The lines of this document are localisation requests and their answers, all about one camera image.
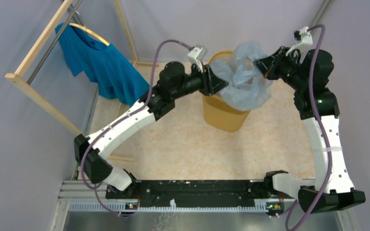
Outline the light blue trash bag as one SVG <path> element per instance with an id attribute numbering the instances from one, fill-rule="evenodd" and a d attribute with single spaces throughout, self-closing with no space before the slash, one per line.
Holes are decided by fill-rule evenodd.
<path id="1" fill-rule="evenodd" d="M 227 62 L 215 60 L 210 64 L 213 73 L 228 82 L 228 86 L 219 91 L 228 105 L 239 111 L 250 111 L 271 98 L 273 81 L 264 78 L 253 64 L 254 60 L 265 57 L 259 42 L 247 41 L 233 50 Z"/>

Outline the yellow mesh trash bin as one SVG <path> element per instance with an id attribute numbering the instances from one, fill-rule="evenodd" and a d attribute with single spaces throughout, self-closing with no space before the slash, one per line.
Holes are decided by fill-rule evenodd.
<path id="1" fill-rule="evenodd" d="M 228 105 L 219 95 L 202 96 L 204 120 L 226 132 L 239 131 L 250 111 L 240 111 Z"/>

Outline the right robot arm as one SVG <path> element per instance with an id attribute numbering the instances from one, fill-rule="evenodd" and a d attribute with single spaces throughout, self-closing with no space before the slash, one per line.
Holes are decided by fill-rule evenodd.
<path id="1" fill-rule="evenodd" d="M 354 207 L 366 201 L 349 177 L 339 133 L 339 106 L 327 88 L 334 69 L 332 55 L 310 50 L 299 62 L 280 47 L 274 54 L 257 59 L 254 66 L 268 80 L 283 80 L 294 89 L 294 105 L 304 124 L 314 158 L 316 178 L 308 183 L 284 170 L 266 173 L 264 194 L 281 193 L 296 199 L 305 212 L 322 213 Z"/>

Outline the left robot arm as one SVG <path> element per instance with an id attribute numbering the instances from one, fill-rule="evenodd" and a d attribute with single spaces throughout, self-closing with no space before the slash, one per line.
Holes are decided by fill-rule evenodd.
<path id="1" fill-rule="evenodd" d="M 216 76 L 208 64 L 191 73 L 180 62 L 169 62 L 159 73 L 157 84 L 147 91 L 119 118 L 88 136 L 74 138 L 75 159 L 80 165 L 85 184 L 96 189 L 106 183 L 117 189 L 124 199 L 133 197 L 135 186 L 129 172 L 108 162 L 111 153 L 142 128 L 158 121 L 175 108 L 175 100 L 200 92 L 212 96 L 228 86 L 228 81 Z"/>

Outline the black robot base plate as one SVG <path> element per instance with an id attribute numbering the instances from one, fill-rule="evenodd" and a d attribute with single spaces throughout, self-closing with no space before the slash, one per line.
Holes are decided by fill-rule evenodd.
<path id="1" fill-rule="evenodd" d="M 288 198 L 261 180 L 137 180 L 124 191 L 106 192 L 106 199 L 130 199 L 140 207 L 166 207 L 171 200 L 179 208 L 251 207 L 259 199 Z"/>

